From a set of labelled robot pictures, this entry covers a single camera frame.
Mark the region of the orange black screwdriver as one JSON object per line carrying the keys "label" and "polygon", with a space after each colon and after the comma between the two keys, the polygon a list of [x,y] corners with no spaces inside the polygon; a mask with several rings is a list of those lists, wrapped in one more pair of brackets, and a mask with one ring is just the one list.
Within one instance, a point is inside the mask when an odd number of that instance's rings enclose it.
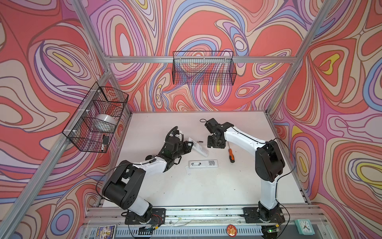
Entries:
{"label": "orange black screwdriver", "polygon": [[233,151],[230,147],[230,143],[227,142],[227,145],[228,145],[228,152],[229,152],[229,160],[231,163],[234,163],[235,162],[235,157],[234,157],[234,154],[233,154]]}

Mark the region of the white remote control with batteries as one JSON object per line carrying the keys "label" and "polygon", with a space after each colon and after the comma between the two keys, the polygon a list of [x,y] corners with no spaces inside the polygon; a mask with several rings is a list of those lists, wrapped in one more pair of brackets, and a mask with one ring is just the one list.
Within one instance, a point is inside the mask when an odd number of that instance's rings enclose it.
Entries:
{"label": "white remote control with batteries", "polygon": [[189,169],[218,168],[217,160],[191,160]]}

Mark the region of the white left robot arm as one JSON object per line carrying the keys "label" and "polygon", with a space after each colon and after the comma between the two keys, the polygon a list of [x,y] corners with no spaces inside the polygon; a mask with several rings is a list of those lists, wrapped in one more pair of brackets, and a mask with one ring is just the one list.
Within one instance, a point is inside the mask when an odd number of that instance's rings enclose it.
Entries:
{"label": "white left robot arm", "polygon": [[152,205],[139,196],[144,179],[178,165],[176,160],[180,161],[183,155],[190,153],[193,146],[192,141],[183,141],[178,135],[167,136],[158,154],[149,155],[139,163],[128,160],[121,162],[104,184],[101,195],[123,210],[140,217],[150,217]]}

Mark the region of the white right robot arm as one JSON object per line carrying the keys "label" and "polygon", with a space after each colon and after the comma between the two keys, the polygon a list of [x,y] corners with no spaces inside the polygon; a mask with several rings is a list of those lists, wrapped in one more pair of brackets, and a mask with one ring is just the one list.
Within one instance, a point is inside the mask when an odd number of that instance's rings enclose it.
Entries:
{"label": "white right robot arm", "polygon": [[208,148],[224,149],[233,143],[255,157],[255,171],[261,179],[259,206],[269,211],[277,208],[277,181],[286,165],[278,143],[255,138],[229,122],[219,124],[214,118],[207,120],[205,127],[210,133]]}

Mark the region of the white tape roll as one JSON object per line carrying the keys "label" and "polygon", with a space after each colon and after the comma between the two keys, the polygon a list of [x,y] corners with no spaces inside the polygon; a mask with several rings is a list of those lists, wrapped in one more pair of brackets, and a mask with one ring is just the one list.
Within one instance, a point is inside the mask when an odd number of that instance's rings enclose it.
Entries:
{"label": "white tape roll", "polygon": [[94,127],[100,132],[113,132],[117,121],[110,115],[99,114],[95,117]]}

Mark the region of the red round sticker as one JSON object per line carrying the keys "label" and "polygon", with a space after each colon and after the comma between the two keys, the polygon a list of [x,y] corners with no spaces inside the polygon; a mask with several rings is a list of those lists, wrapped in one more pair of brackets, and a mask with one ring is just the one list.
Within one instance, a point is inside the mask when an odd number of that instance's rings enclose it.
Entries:
{"label": "red round sticker", "polygon": [[237,236],[237,228],[236,228],[234,225],[230,224],[230,225],[228,225],[227,228],[226,228],[226,233],[227,233],[230,237],[233,238],[233,237]]}

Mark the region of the colourful card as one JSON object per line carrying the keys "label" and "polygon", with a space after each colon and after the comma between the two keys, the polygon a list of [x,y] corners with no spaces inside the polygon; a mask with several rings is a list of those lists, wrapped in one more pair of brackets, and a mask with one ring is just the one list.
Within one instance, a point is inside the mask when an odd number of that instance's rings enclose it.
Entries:
{"label": "colourful card", "polygon": [[114,239],[116,225],[100,226],[95,231],[94,239]]}

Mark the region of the teal small clock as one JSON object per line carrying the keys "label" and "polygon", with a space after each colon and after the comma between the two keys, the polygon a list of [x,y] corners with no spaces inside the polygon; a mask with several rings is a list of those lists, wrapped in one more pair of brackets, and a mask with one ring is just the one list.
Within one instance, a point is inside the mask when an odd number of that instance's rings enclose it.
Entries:
{"label": "teal small clock", "polygon": [[304,236],[315,235],[315,231],[309,219],[297,219],[294,221],[297,227],[298,233]]}

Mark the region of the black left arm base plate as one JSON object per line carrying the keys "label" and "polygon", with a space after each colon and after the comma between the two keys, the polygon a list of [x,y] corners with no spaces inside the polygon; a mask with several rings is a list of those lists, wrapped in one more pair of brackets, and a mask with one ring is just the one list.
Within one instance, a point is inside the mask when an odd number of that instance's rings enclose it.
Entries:
{"label": "black left arm base plate", "polygon": [[121,214],[125,217],[126,225],[162,225],[165,223],[166,209],[165,208],[149,208],[143,216],[127,211]]}

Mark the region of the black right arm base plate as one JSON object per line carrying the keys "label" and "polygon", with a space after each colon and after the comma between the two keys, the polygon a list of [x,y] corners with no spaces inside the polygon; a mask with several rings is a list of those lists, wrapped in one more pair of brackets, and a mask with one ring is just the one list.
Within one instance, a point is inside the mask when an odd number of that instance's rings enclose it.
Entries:
{"label": "black right arm base plate", "polygon": [[246,207],[243,208],[243,214],[240,215],[245,219],[245,222],[250,223],[270,223],[270,224],[282,224],[285,223],[284,214],[277,205],[275,208],[268,210],[265,207]]}

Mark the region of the aluminium front rail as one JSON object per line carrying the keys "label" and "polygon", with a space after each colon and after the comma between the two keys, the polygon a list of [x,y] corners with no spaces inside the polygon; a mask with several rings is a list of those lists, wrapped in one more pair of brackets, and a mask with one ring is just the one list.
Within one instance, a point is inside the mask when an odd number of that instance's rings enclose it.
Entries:
{"label": "aluminium front rail", "polygon": [[[245,223],[242,217],[244,207],[244,205],[165,207],[165,225],[242,225]],[[329,223],[318,205],[284,204],[281,209],[285,219],[291,223],[297,219],[309,219],[312,224],[317,225]],[[118,207],[91,208],[86,212],[83,225],[124,224],[125,217],[121,216],[122,212],[123,210]]]}

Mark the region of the aluminium frame corner post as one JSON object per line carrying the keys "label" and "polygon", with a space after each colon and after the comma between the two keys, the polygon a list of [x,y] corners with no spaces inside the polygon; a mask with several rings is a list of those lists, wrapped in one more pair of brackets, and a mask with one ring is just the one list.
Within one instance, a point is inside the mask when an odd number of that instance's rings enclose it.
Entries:
{"label": "aluminium frame corner post", "polygon": [[302,41],[301,46],[299,47],[295,60],[293,63],[290,64],[288,67],[283,79],[281,80],[280,84],[278,85],[275,93],[273,94],[270,103],[268,104],[268,107],[266,108],[265,112],[267,115],[270,115],[271,112],[277,107],[278,103],[282,100],[283,95],[286,91],[286,88],[288,84],[291,82],[294,74],[297,72],[298,67],[302,63],[302,59],[307,52],[310,44],[313,42],[314,38],[318,34],[321,26],[323,25],[325,18],[330,13],[333,6],[336,4],[337,1],[327,0],[323,1],[323,4],[318,11],[311,27],[307,31],[307,35],[305,36],[305,39]]}

